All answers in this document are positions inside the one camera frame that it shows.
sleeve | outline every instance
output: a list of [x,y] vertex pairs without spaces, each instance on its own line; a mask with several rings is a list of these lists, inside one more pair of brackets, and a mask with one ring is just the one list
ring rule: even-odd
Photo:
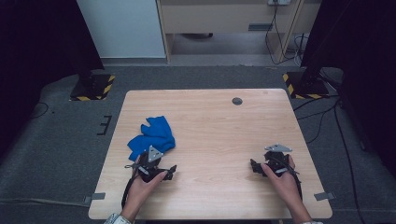
[[119,214],[113,213],[111,216],[106,220],[105,224],[131,224],[131,222],[122,217]]

table top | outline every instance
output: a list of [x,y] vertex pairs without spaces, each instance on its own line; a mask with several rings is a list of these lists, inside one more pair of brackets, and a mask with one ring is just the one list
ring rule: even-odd
[[[233,104],[235,97],[241,105]],[[286,92],[227,89],[129,91],[95,191],[106,197],[92,201],[90,218],[121,211],[132,174],[124,168],[132,164],[127,144],[141,134],[146,118],[159,116],[165,116],[176,139],[159,167],[176,164],[177,171],[148,197],[137,219],[289,218],[271,183],[250,166],[250,159],[264,162],[264,147],[275,143],[293,150],[311,216],[332,215],[329,202],[314,197],[324,190]]]

gray carpet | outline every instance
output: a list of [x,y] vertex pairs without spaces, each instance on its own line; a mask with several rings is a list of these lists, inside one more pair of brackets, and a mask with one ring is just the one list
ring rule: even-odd
[[[11,153],[0,166],[0,199],[38,198],[82,203],[94,193],[125,93],[129,90],[282,88],[282,74],[295,67],[108,67],[116,76],[103,101],[71,102],[78,77],[49,84]],[[307,100],[290,100],[293,107]],[[297,118],[326,110],[336,98],[317,100],[296,111]],[[396,220],[396,181],[374,152],[361,150],[346,112],[337,107],[350,153],[361,214],[366,223]],[[106,135],[104,116],[112,116]],[[320,116],[301,119],[306,141],[319,128]],[[308,144],[326,191],[332,191],[333,216],[325,223],[361,223],[352,189],[346,151],[331,111],[318,138]],[[87,207],[35,203],[1,203],[0,223],[103,223],[90,220]]]

black strap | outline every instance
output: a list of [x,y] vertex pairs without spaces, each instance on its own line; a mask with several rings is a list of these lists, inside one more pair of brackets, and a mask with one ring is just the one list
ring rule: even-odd
[[290,171],[290,173],[294,177],[294,180],[296,181],[297,190],[298,190],[298,193],[300,194],[300,198],[301,198],[301,201],[302,201],[303,200],[303,192],[301,190],[301,181],[298,179],[297,174],[296,174],[295,171],[294,172]]
[[128,184],[125,187],[125,191],[124,194],[122,196],[122,201],[121,201],[121,207],[123,208],[125,206],[126,203],[126,199],[128,197],[128,192],[129,189],[131,188],[132,184],[134,183],[134,177],[132,177],[131,179],[129,179]]

human hand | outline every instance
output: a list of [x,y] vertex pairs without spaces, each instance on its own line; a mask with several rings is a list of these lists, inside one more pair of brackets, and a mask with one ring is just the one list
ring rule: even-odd
[[[289,165],[291,168],[295,168],[295,164],[291,156],[289,156]],[[311,216],[309,215],[303,204],[303,201],[300,198],[296,181],[291,173],[287,171],[283,173],[281,177],[278,177],[271,170],[271,168],[264,163],[262,163],[262,169],[264,170],[270,182],[273,184],[279,197],[289,208],[294,223],[312,221]]]
[[134,179],[134,183],[129,188],[128,198],[125,206],[123,207],[120,215],[127,218],[131,222],[136,218],[140,207],[149,197],[150,193],[163,181],[167,174],[167,171],[156,175],[150,182],[146,183],[140,176]]
[[[291,168],[295,168],[291,156],[289,156],[289,165]],[[281,177],[278,177],[267,164],[262,163],[262,169],[273,184],[277,194],[285,203],[294,201],[296,198],[300,199],[295,179],[290,172],[285,172]]]

